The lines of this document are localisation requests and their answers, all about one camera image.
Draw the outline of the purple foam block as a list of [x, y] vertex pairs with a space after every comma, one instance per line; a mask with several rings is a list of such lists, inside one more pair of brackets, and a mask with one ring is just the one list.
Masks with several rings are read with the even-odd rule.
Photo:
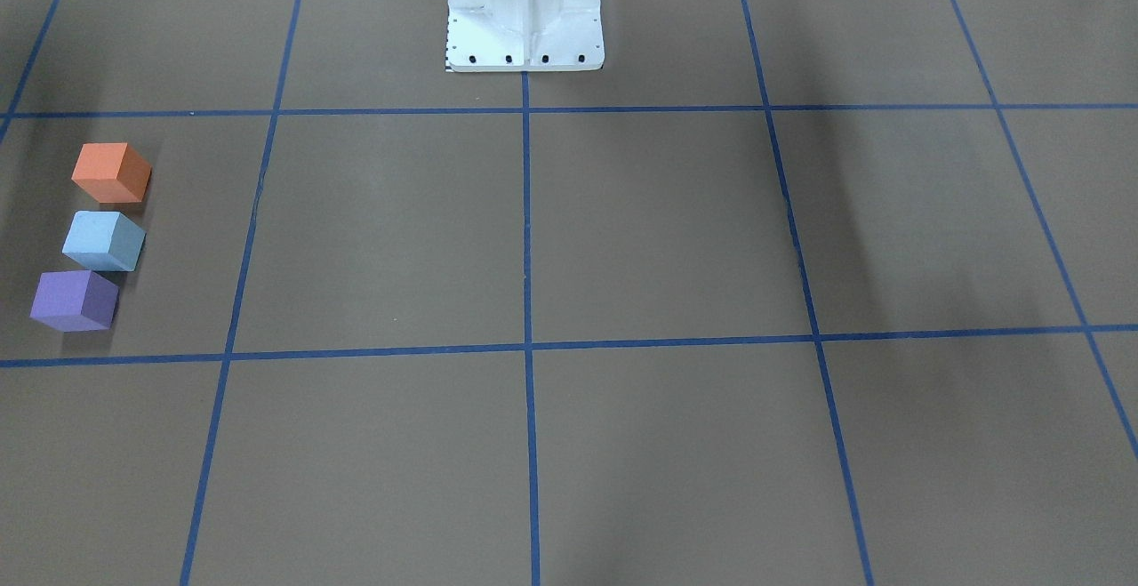
[[46, 271], [28, 317], [61, 333], [109, 330], [118, 297], [119, 286], [97, 271]]

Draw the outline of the light blue foam block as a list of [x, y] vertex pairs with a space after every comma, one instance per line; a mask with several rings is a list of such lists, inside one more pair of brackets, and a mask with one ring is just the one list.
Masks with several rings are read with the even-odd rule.
[[61, 254], [93, 271], [134, 271], [146, 230], [119, 212], [77, 212]]

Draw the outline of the orange foam block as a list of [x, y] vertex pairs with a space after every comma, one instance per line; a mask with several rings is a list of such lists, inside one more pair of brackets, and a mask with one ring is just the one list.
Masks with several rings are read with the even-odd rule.
[[127, 143], [85, 143], [71, 180], [98, 204], [142, 204], [152, 173], [150, 162]]

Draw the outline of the white pedestal column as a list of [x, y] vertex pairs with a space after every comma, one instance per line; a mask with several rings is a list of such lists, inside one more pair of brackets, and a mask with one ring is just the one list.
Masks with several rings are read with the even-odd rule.
[[580, 72], [605, 65], [601, 0], [447, 0], [445, 71]]

